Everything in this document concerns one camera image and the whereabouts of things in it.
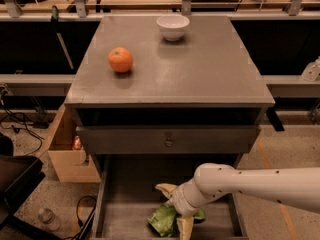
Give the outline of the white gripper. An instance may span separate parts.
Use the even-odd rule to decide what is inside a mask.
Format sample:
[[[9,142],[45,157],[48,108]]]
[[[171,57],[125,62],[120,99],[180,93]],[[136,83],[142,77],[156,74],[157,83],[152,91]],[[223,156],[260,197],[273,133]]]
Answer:
[[[183,216],[177,218],[179,240],[190,240],[194,225],[194,218],[190,216],[196,214],[204,205],[211,203],[214,197],[203,193],[193,179],[179,186],[160,183],[155,188],[161,191],[175,210]]]

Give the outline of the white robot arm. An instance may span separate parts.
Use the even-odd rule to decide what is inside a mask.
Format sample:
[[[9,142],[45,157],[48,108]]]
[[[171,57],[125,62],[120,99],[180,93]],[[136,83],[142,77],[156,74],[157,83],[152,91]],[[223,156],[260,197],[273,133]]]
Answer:
[[[302,210],[320,212],[320,168],[238,170],[204,163],[191,180],[176,186],[160,183],[156,189],[175,208],[180,240],[190,240],[193,216],[205,205],[231,193],[241,193]]]

